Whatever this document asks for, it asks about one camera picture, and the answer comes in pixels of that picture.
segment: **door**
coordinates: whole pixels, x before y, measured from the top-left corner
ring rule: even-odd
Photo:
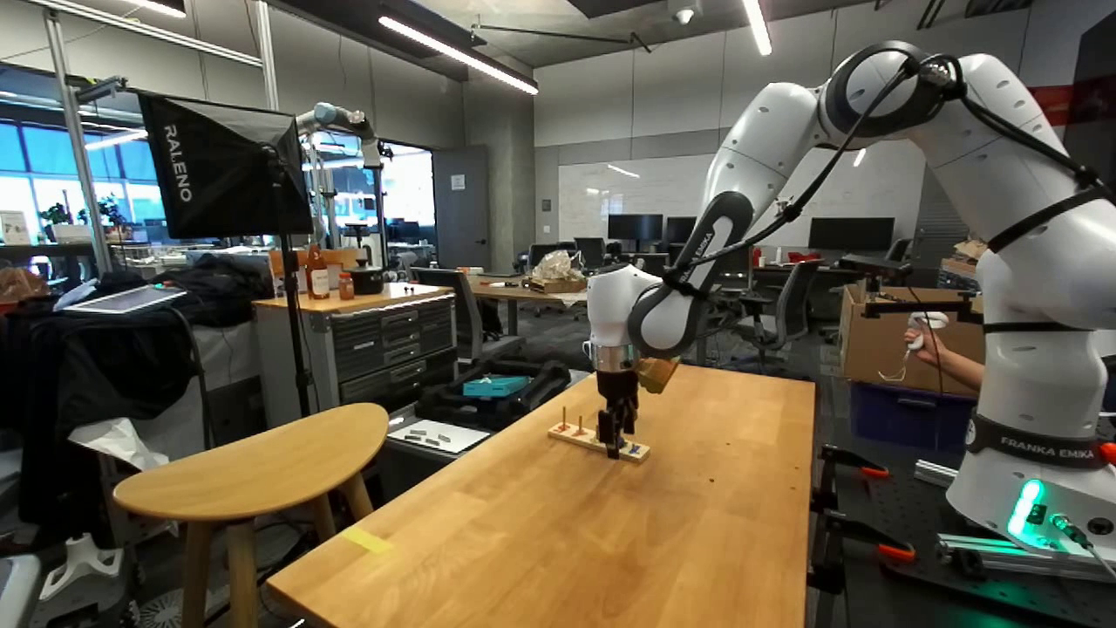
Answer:
[[[492,269],[488,241],[488,151],[446,151],[437,157],[437,249],[441,264],[482,264]]]

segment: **person's hand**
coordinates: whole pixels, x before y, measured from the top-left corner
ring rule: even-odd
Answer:
[[[904,343],[913,361],[931,365],[942,365],[942,357],[950,353],[950,346],[936,336],[936,329],[907,329]]]

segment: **wooden tabletop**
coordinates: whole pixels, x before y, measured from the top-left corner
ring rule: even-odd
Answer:
[[[373,312],[373,306],[391,306],[391,304],[412,304],[412,301],[430,301],[430,298],[445,298],[455,293],[446,287],[423,287],[423,283],[385,283],[382,293],[361,293],[352,301],[311,301],[299,298],[299,312],[311,314],[342,314],[342,312]],[[255,301],[255,306],[285,306],[285,301]]]
[[[586,376],[270,580],[342,628],[806,626],[815,386],[681,365],[649,461],[547,441]]]
[[[132,476],[113,500],[155,521],[251,521],[338,487],[373,461],[385,436],[382,405],[342,405]]]
[[[530,289],[519,280],[474,280],[474,298],[482,301],[536,301],[536,304],[583,304],[586,289],[576,293],[543,293]]]

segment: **ceiling light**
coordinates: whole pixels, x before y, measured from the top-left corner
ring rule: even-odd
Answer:
[[[469,54],[462,54],[462,48],[420,33],[420,29],[407,29],[407,25],[400,25],[400,22],[388,18],[388,14],[382,14],[382,25],[397,33],[397,36],[405,36],[405,40],[412,40],[412,42],[420,42],[420,44],[426,44],[426,48],[432,48],[432,54],[445,54],[445,56],[471,66],[471,70],[482,70],[482,73],[488,73],[488,76],[495,76],[495,82],[502,82],[502,85],[511,85],[511,86],[516,86],[525,94],[536,94],[535,85],[527,85],[527,82],[519,82],[519,76],[514,76],[514,73],[505,73],[505,70],[500,70],[500,66],[492,66],[492,64],[484,64],[477,56],[469,56]]]
[[[760,0],[742,0],[747,29],[754,33],[757,54],[771,56],[769,22]]]
[[[33,0],[33,5],[40,5],[46,11],[84,18],[84,22],[97,22],[97,25],[108,25],[108,29],[135,33],[142,40],[159,40],[159,42],[167,42],[167,44],[181,44],[181,48],[195,48],[195,54],[207,54],[207,56],[220,56],[220,59],[232,59],[232,64],[266,66],[259,56],[246,56],[237,48],[223,48],[223,44],[213,44],[213,42],[202,42],[202,40],[188,40],[181,33],[155,29],[155,25],[142,25],[135,18],[94,11],[94,7],[84,7],[84,5],[74,5],[74,0]]]
[[[139,142],[139,139],[147,139],[147,129],[126,129],[126,134],[117,134],[117,136],[102,136],[94,142],[84,142],[84,151],[97,155],[97,151],[121,146],[121,142]]]
[[[135,5],[135,7],[142,7],[142,11],[152,11],[152,14],[167,14],[167,18],[184,18],[184,0],[130,0],[130,5]]]
[[[625,178],[639,178],[639,170],[628,170],[628,169],[618,169],[618,164],[609,164],[616,176],[625,176]]]
[[[678,25],[690,25],[700,14],[700,0],[668,0]]]

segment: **green light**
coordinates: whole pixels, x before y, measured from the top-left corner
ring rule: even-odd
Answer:
[[[1012,521],[1008,521],[1008,535],[1012,537],[1022,537],[1022,526],[1025,526],[1025,515],[1034,513],[1034,507],[1039,501],[1044,496],[1044,482],[1025,482],[1018,500],[1015,500],[1015,508],[1012,508]]]

